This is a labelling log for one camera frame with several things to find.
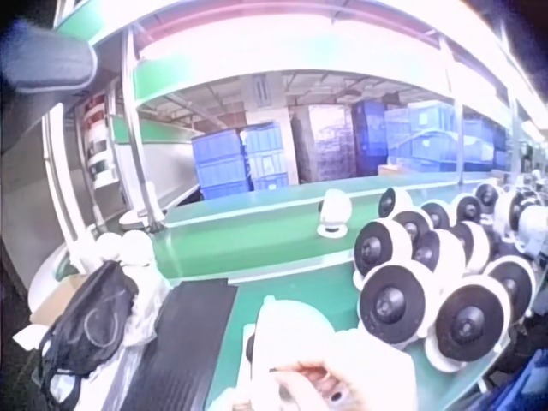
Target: stacked crate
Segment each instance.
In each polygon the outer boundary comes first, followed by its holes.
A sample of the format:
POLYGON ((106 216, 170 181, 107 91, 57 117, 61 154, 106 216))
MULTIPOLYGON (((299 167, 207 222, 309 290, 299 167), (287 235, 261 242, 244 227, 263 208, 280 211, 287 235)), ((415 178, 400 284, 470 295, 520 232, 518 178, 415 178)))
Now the stacked crate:
POLYGON ((387 110, 384 113, 384 121, 389 163, 397 164, 398 158, 410 158, 410 146, 405 144, 411 139, 409 110, 407 108, 387 110))
POLYGON ((280 126, 275 122, 244 128, 245 147, 254 190, 289 185, 280 126))
POLYGON ((493 135, 493 169, 507 171, 509 170, 509 154, 506 147, 506 130, 497 127, 493 135))
POLYGON ((388 144, 384 105, 378 101, 360 101, 352 107, 359 176, 375 176, 379 165, 386 164, 388 144))
POLYGON ((245 152, 235 130, 192 139, 196 175, 205 200, 250 191, 245 152))
POLYGON ((456 169, 452 105, 437 100, 413 103, 386 111, 385 119, 391 164, 421 172, 456 169))
POLYGON ((495 161, 494 142, 501 128, 484 117, 464 120, 464 170, 490 171, 495 161))
POLYGON ((354 128, 349 107, 299 107, 294 110, 291 126, 302 182, 356 177, 354 128))

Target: metal pole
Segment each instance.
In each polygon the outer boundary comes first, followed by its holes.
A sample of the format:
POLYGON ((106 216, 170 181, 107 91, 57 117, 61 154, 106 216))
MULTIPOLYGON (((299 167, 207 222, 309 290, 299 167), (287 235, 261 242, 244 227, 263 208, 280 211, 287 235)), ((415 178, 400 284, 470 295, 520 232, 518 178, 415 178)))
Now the metal pole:
POLYGON ((158 205, 153 185, 146 178, 145 153, 140 135, 139 115, 135 103, 134 91, 134 32, 128 27, 122 39, 122 95, 123 106, 128 124, 129 144, 134 158, 135 171, 140 184, 140 192, 145 202, 148 223, 152 232, 163 228, 164 214, 158 205))
MULTIPOLYGON (((508 34, 506 33, 506 24, 500 21, 500 35, 504 50, 510 53, 508 34)), ((515 183, 518 175, 521 173, 521 119, 519 105, 515 97, 514 90, 507 86, 510 114, 512 115, 512 127, 510 129, 510 150, 512 157, 510 160, 510 182, 515 183)))
POLYGON ((445 60, 445 74, 449 84, 450 95, 453 98, 453 106, 455 107, 455 123, 456 123, 456 175, 457 183, 462 185, 464 181, 464 135, 462 129, 462 98, 458 92, 458 85, 455 80, 455 58, 447 44, 447 40, 439 34, 439 48, 445 60))
POLYGON ((63 132, 63 105, 56 105, 42 122, 44 160, 51 197, 70 262, 80 272, 94 272, 102 262, 93 236, 86 229, 70 179, 63 132))
POLYGON ((103 234, 107 231, 104 224, 103 214, 101 209, 97 204, 97 199, 95 198, 95 190, 93 189, 92 179, 89 177, 89 169, 87 167, 87 156, 86 149, 84 147, 84 136, 81 128, 80 121, 81 110, 78 108, 74 109, 74 130, 76 131, 76 143, 78 145, 78 157, 80 159, 80 168, 82 175, 84 177, 84 183, 86 185, 86 191, 89 195, 89 200, 92 203, 92 214, 93 220, 95 221, 95 227, 99 234, 103 234))
POLYGON ((106 90, 106 99, 104 101, 106 108, 106 120, 109 128, 108 144, 112 150, 112 158, 114 159, 114 166, 116 167, 116 173, 118 174, 118 180, 122 187, 122 193, 126 200, 126 206, 131 210, 134 208, 134 203, 129 195, 128 183, 125 180, 125 175, 122 173, 120 163, 118 161, 118 153, 116 151, 116 143, 114 141, 114 116, 116 115, 116 82, 112 81, 106 90))
POLYGON ((55 16, 53 18, 54 27, 58 26, 63 19, 74 10, 75 0, 57 0, 55 16))

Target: black mat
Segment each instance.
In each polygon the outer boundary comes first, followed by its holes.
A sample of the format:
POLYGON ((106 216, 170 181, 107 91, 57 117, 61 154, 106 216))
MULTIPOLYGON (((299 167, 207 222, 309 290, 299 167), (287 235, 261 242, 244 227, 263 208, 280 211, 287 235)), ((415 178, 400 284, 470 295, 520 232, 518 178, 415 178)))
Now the black mat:
POLYGON ((204 409, 236 287, 182 283, 166 299, 122 411, 204 409))

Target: cardboard box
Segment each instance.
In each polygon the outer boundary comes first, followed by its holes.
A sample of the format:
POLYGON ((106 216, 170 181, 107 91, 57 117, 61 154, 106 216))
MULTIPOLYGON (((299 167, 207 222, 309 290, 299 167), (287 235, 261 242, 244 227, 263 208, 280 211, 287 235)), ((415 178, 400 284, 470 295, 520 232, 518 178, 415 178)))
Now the cardboard box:
POLYGON ((67 276, 44 302, 31 314, 31 324, 13 336, 26 351, 38 349, 45 333, 65 311, 76 290, 89 278, 87 274, 67 276))
POLYGON ((31 323, 48 327, 65 311, 76 290, 89 278, 87 274, 67 276, 57 288, 45 299, 38 309, 31 314, 31 323))
POLYGON ((404 169, 401 165, 383 164, 378 167, 378 174, 380 176, 395 176, 409 173, 411 171, 404 169))

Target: black backpack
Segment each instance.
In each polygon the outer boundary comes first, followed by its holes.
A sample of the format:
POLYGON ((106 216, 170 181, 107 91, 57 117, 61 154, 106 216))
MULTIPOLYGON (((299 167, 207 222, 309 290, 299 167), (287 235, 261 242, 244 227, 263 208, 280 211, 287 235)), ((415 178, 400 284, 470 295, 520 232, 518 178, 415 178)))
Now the black backpack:
POLYGON ((138 292, 134 280, 114 261, 104 263, 76 291, 39 345, 42 354, 45 344, 51 344, 38 367, 40 390, 51 408, 64 411, 76 407, 81 380, 120 347, 138 292), (74 377, 74 387, 62 402, 50 388, 53 377, 60 374, 74 377))

